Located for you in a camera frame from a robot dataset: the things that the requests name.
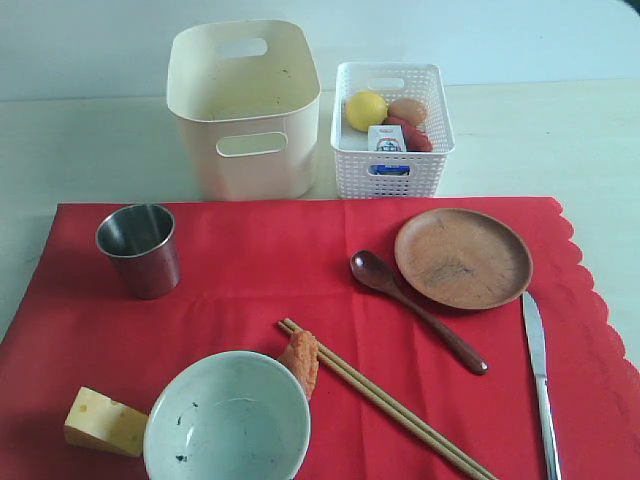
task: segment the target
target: ceramic bowl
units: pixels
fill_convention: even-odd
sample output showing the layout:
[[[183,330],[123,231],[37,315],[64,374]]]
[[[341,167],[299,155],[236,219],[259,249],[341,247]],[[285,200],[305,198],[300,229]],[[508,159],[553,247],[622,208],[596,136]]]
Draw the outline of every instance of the ceramic bowl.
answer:
[[[156,400],[144,438],[151,480],[286,480],[306,454],[309,404],[271,357],[223,352],[182,371]]]

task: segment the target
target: butter knife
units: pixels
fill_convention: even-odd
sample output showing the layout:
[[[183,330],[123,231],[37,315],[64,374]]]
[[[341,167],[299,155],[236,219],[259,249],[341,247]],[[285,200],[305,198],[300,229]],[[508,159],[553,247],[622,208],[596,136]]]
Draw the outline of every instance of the butter knife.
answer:
[[[536,301],[529,292],[522,294],[522,305],[524,308],[524,325],[527,331],[529,354],[531,355],[531,367],[538,392],[538,408],[540,410],[544,456],[547,463],[547,478],[549,480],[561,480],[562,475],[560,474],[558,445],[556,444],[556,433],[553,429],[551,403],[547,389],[547,350],[542,317],[540,317],[540,310],[538,309]]]

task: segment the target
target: round wooden plate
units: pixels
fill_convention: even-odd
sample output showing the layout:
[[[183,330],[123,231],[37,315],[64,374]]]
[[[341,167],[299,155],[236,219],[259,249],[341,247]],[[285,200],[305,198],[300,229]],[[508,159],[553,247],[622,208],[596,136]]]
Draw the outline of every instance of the round wooden plate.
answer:
[[[462,208],[413,217],[396,236],[395,257],[413,288],[468,310],[514,300],[533,273],[531,254],[517,233],[489,215]]]

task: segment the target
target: white wall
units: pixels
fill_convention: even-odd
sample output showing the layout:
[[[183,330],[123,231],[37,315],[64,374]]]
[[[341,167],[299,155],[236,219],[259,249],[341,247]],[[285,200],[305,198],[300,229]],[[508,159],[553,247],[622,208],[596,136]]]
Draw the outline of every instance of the white wall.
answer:
[[[354,60],[436,63],[446,84],[640,77],[619,0],[2,0],[0,100],[163,95],[178,32],[251,18],[300,25],[325,89]]]

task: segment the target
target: white plastic bin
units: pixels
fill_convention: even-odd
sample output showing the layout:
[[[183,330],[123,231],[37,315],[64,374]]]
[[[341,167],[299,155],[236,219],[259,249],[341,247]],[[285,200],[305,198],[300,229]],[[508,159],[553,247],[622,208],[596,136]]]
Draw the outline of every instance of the white plastic bin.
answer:
[[[427,118],[418,129],[429,137],[432,152],[381,153],[367,151],[367,134],[351,128],[344,116],[353,94],[372,90],[387,103],[409,97],[427,106]],[[455,147],[438,67],[416,63],[347,62],[338,67],[331,125],[338,194],[342,198],[433,197],[447,155]],[[402,174],[372,172],[398,169]]]
[[[167,106],[205,200],[304,194],[315,177],[320,82],[302,30],[198,25],[171,49]]]

